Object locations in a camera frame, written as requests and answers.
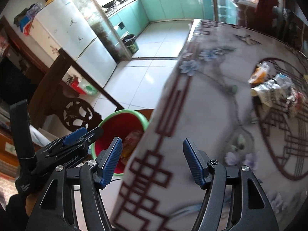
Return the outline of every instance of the refrigerator door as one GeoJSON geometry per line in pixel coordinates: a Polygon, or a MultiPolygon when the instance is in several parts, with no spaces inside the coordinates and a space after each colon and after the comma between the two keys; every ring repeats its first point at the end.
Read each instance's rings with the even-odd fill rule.
{"type": "Polygon", "coordinates": [[[116,62],[98,38],[87,47],[76,62],[101,87],[106,85],[116,68],[116,62]]]}
{"type": "Polygon", "coordinates": [[[96,38],[72,0],[54,0],[38,12],[35,18],[75,61],[96,38]]]}
{"type": "Polygon", "coordinates": [[[53,59],[57,59],[61,48],[48,32],[39,23],[37,18],[32,21],[29,35],[45,50],[45,52],[53,59]]]}

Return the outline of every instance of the white tile floor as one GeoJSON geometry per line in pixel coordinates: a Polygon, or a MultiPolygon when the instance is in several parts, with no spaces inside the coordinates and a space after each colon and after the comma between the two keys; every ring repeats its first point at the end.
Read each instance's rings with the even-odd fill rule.
{"type": "Polygon", "coordinates": [[[178,57],[189,33],[190,21],[168,21],[150,24],[137,38],[139,57],[178,57]]]}
{"type": "MultiPolygon", "coordinates": [[[[176,65],[175,60],[152,60],[153,57],[176,58],[189,32],[190,21],[175,21],[154,23],[147,27],[138,37],[139,51],[133,58],[148,57],[149,60],[133,60],[121,62],[111,78],[105,90],[115,98],[124,108],[138,110],[144,108],[155,108],[161,96],[163,86],[176,65]]],[[[101,114],[102,119],[112,114],[116,106],[99,93],[96,96],[82,95],[82,99],[89,102],[94,110],[101,114]]],[[[52,129],[59,125],[60,121],[53,119],[52,129]]],[[[63,126],[56,131],[48,131],[58,137],[63,126]]],[[[122,181],[114,181],[101,191],[101,197],[110,217],[116,197],[122,181]]],[[[87,230],[84,222],[80,192],[75,192],[75,204],[80,230],[87,230]]]]}
{"type": "MultiPolygon", "coordinates": [[[[161,90],[176,63],[175,60],[121,62],[105,90],[126,109],[155,108],[161,90]]],[[[102,119],[116,109],[116,106],[102,95],[96,98],[83,96],[83,99],[94,105],[94,110],[101,114],[102,119]]]]}

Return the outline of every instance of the table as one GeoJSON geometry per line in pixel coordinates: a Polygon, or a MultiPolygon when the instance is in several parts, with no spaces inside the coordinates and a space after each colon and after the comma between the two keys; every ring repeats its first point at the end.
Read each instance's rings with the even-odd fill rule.
{"type": "MultiPolygon", "coordinates": [[[[124,230],[191,230],[205,191],[192,178],[183,140],[225,166],[253,169],[283,230],[307,197],[307,105],[286,124],[283,104],[268,114],[247,81],[267,61],[307,98],[308,60],[279,40],[232,24],[195,19],[150,125],[130,158],[112,222],[124,230]]],[[[226,187],[218,230],[226,226],[226,187]]]]}

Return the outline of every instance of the green trash bin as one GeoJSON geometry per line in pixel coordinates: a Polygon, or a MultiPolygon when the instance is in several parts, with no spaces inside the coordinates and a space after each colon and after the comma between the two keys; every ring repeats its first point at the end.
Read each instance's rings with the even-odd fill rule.
{"type": "Polygon", "coordinates": [[[136,53],[139,50],[136,39],[136,36],[133,34],[127,35],[122,39],[122,42],[124,43],[125,47],[127,47],[132,54],[136,53]]]}

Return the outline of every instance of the clothing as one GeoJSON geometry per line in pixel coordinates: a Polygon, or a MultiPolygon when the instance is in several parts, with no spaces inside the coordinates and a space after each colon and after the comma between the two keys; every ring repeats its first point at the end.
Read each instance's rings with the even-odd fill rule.
{"type": "Polygon", "coordinates": [[[272,27],[274,18],[273,6],[278,6],[278,0],[259,0],[256,8],[256,20],[260,22],[261,28],[257,30],[266,33],[266,31],[261,29],[266,30],[272,27]]]}
{"type": "Polygon", "coordinates": [[[20,195],[11,196],[6,210],[0,204],[0,230],[25,231],[29,219],[25,206],[26,198],[20,195]]]}

